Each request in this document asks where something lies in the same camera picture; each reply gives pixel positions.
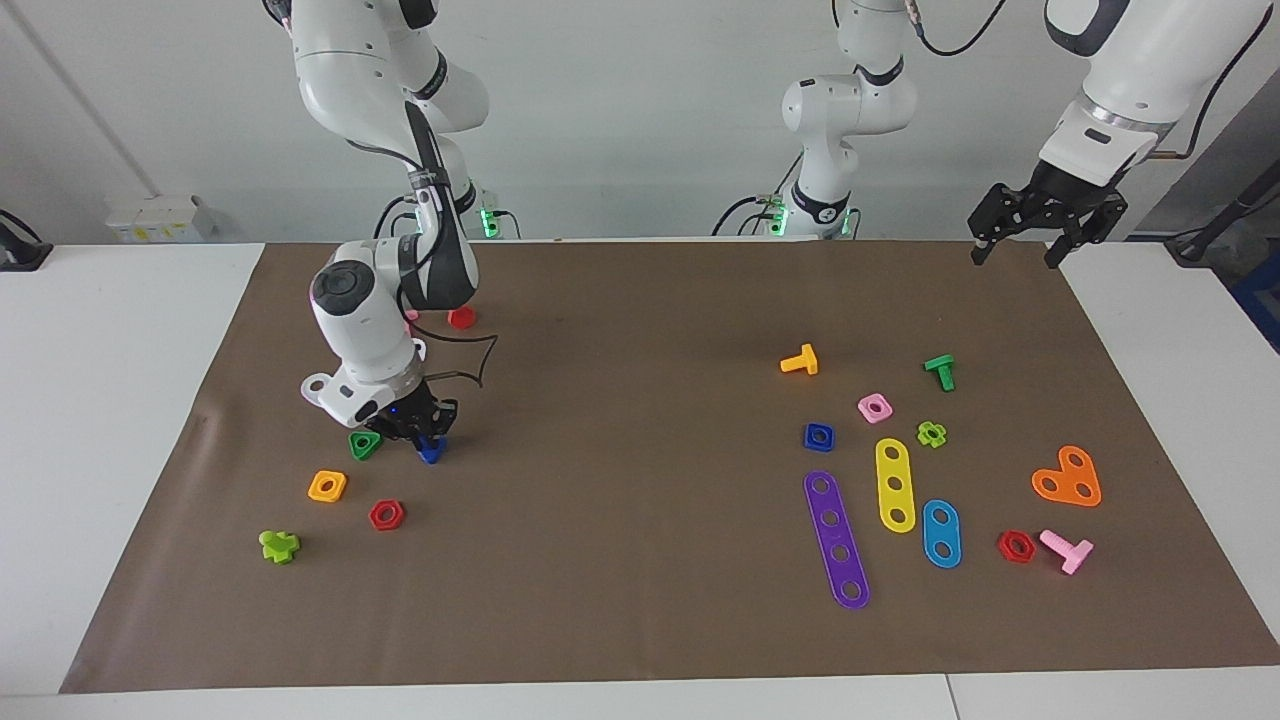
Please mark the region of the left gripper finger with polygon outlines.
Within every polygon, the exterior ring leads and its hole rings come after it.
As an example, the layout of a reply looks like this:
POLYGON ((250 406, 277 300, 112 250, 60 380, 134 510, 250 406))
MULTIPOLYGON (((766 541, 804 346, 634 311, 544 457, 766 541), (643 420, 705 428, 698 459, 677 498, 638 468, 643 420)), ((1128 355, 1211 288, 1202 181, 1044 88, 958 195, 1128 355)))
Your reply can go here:
POLYGON ((1128 210, 1128 201, 1121 193, 1108 193, 1088 211, 1059 205, 1051 209, 1051 228, 1061 234, 1044 252, 1044 265, 1059 269, 1062 261, 1088 243, 1106 241, 1114 227, 1128 210))
POLYGON ((1021 210, 1021 193, 1005 183, 989 187, 966 219, 966 227, 974 238, 970 259, 975 266, 986 263, 995 245, 1018 229, 1021 210))

